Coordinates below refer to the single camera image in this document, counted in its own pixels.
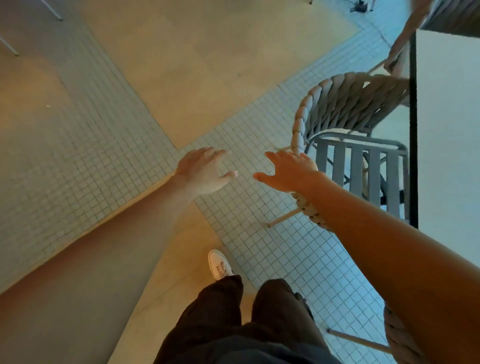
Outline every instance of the pant leg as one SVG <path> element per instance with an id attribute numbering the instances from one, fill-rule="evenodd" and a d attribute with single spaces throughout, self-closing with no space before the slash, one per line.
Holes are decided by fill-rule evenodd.
<path id="1" fill-rule="evenodd" d="M 300 342 L 328 350 L 306 300 L 294 294 L 283 279 L 268 280 L 260 287 L 253 302 L 252 324 L 266 327 L 286 346 Z"/>
<path id="2" fill-rule="evenodd" d="M 196 345 L 232 335 L 241 326 L 243 283 L 229 276 L 205 287 L 165 337 L 154 363 L 165 363 Z"/>

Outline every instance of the pants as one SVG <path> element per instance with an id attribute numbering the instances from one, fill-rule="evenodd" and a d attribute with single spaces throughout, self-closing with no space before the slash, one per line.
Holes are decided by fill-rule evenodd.
<path id="1" fill-rule="evenodd" d="M 241 324 L 241 277 L 225 277 L 207 287 L 180 316 L 167 335 L 154 363 L 165 363 L 196 345 L 241 335 L 292 347 L 294 343 L 328 350 L 306 301 L 283 279 L 265 282 L 255 297 L 252 321 Z"/>

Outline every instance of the tabletop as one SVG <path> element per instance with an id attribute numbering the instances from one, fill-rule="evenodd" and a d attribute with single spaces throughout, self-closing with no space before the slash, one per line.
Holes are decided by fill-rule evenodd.
<path id="1" fill-rule="evenodd" d="M 479 59 L 477 38 L 419 30 L 412 40 L 411 202 L 418 212 L 412 223 L 477 266 Z"/>

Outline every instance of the shoe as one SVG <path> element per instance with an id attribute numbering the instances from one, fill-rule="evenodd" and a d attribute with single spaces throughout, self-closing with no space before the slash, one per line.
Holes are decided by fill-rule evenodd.
<path id="1" fill-rule="evenodd" d="M 215 280 L 220 280 L 227 276 L 234 276 L 227 258 L 217 249 L 211 250 L 208 253 L 208 264 Z"/>

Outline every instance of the foot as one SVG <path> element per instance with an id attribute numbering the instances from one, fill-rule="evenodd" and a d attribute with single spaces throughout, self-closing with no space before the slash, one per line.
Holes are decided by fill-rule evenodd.
<path id="1" fill-rule="evenodd" d="M 215 280 L 220 280 L 227 276 L 234 276 L 227 258 L 217 249 L 211 250 L 208 253 L 208 264 Z"/>

